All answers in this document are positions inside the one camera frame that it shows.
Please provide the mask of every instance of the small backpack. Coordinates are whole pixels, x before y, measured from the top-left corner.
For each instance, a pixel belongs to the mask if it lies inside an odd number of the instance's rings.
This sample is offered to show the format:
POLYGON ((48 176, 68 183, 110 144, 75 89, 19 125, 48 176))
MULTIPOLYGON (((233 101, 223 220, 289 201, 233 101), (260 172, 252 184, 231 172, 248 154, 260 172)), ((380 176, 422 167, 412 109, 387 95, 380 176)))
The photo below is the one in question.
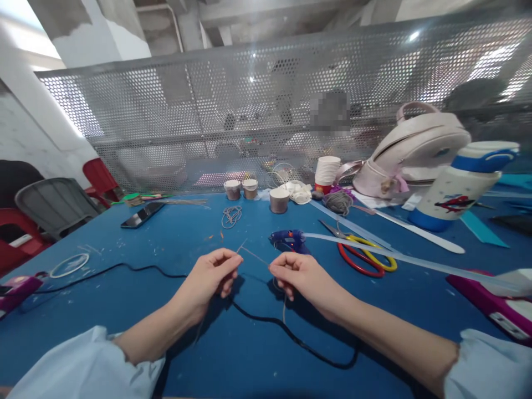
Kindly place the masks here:
POLYGON ((407 197, 429 187, 471 136, 454 114, 414 101, 397 112, 397 127, 381 141, 353 179, 354 188, 378 198, 407 197), (405 110, 426 113, 405 119, 405 110))

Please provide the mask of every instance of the perforated metal railing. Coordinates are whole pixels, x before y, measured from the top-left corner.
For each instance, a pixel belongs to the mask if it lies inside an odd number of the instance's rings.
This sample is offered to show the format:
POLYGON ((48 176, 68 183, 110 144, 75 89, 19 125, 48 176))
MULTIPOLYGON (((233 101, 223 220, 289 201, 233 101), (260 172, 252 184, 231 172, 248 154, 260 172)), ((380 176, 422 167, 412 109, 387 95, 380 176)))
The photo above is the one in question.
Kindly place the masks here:
POLYGON ((531 29, 475 12, 37 75, 126 192, 222 191, 266 186, 277 162, 309 181, 319 156, 368 157, 412 100, 532 151, 531 29))

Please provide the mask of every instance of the hot glue gun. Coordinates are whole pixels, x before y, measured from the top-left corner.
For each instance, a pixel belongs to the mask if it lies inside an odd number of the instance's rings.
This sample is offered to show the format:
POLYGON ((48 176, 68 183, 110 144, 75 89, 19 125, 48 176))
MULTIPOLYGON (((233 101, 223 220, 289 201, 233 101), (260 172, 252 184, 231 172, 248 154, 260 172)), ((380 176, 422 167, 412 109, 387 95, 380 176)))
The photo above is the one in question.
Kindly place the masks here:
POLYGON ((305 234, 301 230, 281 230, 272 233, 269 238, 275 249, 282 252, 292 251, 304 255, 310 255, 305 246, 305 234))

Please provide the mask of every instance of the water bottle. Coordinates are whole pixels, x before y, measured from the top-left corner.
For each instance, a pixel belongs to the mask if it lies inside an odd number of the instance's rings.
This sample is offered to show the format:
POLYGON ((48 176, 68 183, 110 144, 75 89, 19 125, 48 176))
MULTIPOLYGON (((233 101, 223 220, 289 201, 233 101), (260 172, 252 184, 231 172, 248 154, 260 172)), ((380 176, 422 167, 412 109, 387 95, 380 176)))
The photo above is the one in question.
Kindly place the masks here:
POLYGON ((518 155, 519 144, 511 141, 468 144, 439 174, 408 220, 426 230, 444 231, 497 183, 500 170, 518 155))

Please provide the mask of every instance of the black cable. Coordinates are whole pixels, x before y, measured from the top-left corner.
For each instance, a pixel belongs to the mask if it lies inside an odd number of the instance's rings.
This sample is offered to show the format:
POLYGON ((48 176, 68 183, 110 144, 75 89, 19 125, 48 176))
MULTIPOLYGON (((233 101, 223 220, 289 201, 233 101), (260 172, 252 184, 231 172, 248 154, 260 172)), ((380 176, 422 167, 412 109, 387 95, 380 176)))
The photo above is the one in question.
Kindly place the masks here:
MULTIPOLYGON (((165 273, 161 268, 159 268, 159 266, 156 266, 156 265, 149 265, 149 266, 145 266, 145 267, 142 267, 142 268, 139 268, 139 269, 135 269, 135 268, 131 267, 131 265, 129 265, 129 264, 125 263, 125 262, 121 262, 121 263, 117 263, 117 264, 115 264, 115 265, 113 265, 113 266, 111 266, 111 267, 109 267, 107 269, 104 269, 104 270, 101 270, 101 271, 99 271, 97 273, 91 274, 90 276, 87 276, 87 277, 81 278, 79 280, 73 281, 71 283, 68 283, 67 285, 64 285, 63 287, 49 289, 49 290, 43 290, 43 291, 35 291, 35 292, 32 292, 32 293, 15 293, 15 294, 5 293, 5 294, 0 294, 0 296, 17 296, 17 295, 32 295, 32 294, 33 295, 38 295, 38 294, 56 293, 56 292, 59 292, 61 290, 66 289, 66 288, 73 287, 74 285, 77 285, 77 284, 79 284, 81 282, 84 282, 84 281, 90 280, 92 278, 95 278, 96 276, 99 276, 99 275, 104 274, 104 273, 106 273, 106 272, 108 272, 110 270, 113 270, 113 269, 117 268, 118 266, 126 266, 132 272, 141 272, 141 271, 147 270, 147 269, 156 269, 159 273, 161 273, 164 277, 167 277, 167 278, 187 278, 188 277, 186 274, 168 274, 168 273, 165 273)), ((245 317, 247 317, 249 319, 252 319, 252 320, 256 320, 256 321, 263 321, 265 323, 277 324, 290 337, 290 339, 292 339, 292 341, 294 341, 296 344, 298 344, 300 347, 302 347, 307 352, 311 353, 313 356, 317 357, 322 362, 325 362, 328 365, 330 365, 330 366, 332 366, 332 367, 334 367, 336 369, 348 370, 348 369, 352 368, 355 365, 355 363, 356 363, 356 361, 358 359, 359 347, 360 347, 360 340, 358 340, 358 339, 356 340, 356 343, 355 343, 355 348, 354 348, 355 352, 353 353, 352 359, 348 363, 336 363, 336 362, 333 362, 332 360, 327 359, 325 356, 319 354, 314 349, 312 349, 310 346, 308 346, 306 343, 301 341, 297 336, 295 336, 295 334, 292 331, 290 331, 290 329, 287 327, 286 324, 283 323, 282 320, 279 320, 279 319, 276 319, 276 318, 254 316, 254 315, 252 315, 250 313, 247 313, 244 309, 242 309, 240 307, 240 305, 238 305, 234 301, 234 298, 232 296, 229 296, 227 299, 229 300, 229 302, 231 302, 231 304, 235 307, 235 309, 238 310, 245 317)))
POLYGON ((328 365, 330 365, 330 366, 332 366, 332 367, 334 367, 336 369, 348 370, 348 369, 352 368, 355 365, 355 363, 356 363, 356 361, 358 359, 359 346, 360 346, 360 341, 358 339, 357 339, 356 344, 355 344, 355 348, 354 348, 355 352, 353 353, 352 359, 348 363, 336 363, 336 362, 333 362, 332 360, 327 359, 325 356, 319 354, 314 349, 312 349, 310 346, 308 346, 306 343, 301 341, 298 337, 295 336, 295 334, 292 331, 290 331, 290 329, 287 327, 286 324, 283 323, 282 320, 279 320, 279 319, 276 319, 276 318, 265 318, 265 317, 260 317, 260 316, 253 316, 252 314, 249 314, 244 309, 242 309, 240 307, 240 305, 238 305, 231 296, 228 296, 227 299, 229 299, 229 302, 231 302, 233 304, 235 309, 237 309, 240 313, 242 313, 247 318, 253 319, 253 320, 256 320, 256 321, 263 321, 265 323, 277 324, 292 339, 292 341, 294 341, 296 344, 301 346, 307 352, 310 352, 312 355, 317 357, 322 362, 325 362, 328 365))
POLYGON ((141 272, 141 271, 147 270, 147 269, 156 269, 159 273, 161 273, 163 276, 165 276, 167 278, 187 278, 186 274, 168 274, 168 273, 165 273, 157 265, 149 265, 149 266, 144 266, 144 267, 139 268, 139 269, 135 269, 135 268, 131 267, 131 265, 129 265, 129 264, 125 263, 125 262, 121 262, 121 263, 117 263, 117 264, 111 266, 110 268, 107 268, 107 269, 104 269, 104 270, 100 270, 97 273, 88 275, 87 277, 84 277, 84 278, 81 278, 79 280, 73 281, 73 282, 68 283, 67 285, 63 285, 62 287, 59 287, 59 288, 54 288, 54 289, 49 289, 49 290, 42 290, 42 291, 35 291, 35 292, 32 292, 32 293, 14 293, 14 294, 5 293, 5 294, 0 294, 0 296, 20 296, 20 295, 32 295, 32 294, 33 295, 39 295, 39 294, 51 294, 51 293, 59 292, 59 291, 64 290, 66 288, 73 287, 73 286, 75 286, 75 285, 77 285, 77 284, 79 284, 81 282, 84 282, 84 281, 90 280, 92 278, 95 278, 96 276, 99 276, 100 274, 104 274, 104 273, 106 273, 106 272, 108 272, 110 270, 113 270, 114 268, 117 268, 118 266, 126 266, 132 272, 141 272))

